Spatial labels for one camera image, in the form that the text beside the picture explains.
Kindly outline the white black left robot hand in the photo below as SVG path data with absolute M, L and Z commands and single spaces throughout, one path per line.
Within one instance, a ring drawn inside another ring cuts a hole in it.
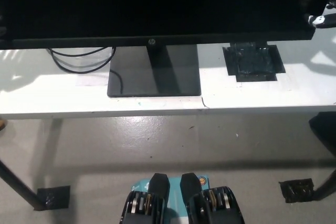
M 0 37 L 4 36 L 7 32 L 4 16 L 0 14 Z

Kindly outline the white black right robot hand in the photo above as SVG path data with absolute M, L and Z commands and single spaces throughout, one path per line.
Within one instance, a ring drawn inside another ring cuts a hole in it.
M 317 29 L 335 28 L 335 13 L 321 16 L 305 14 L 305 20 L 311 27 Z

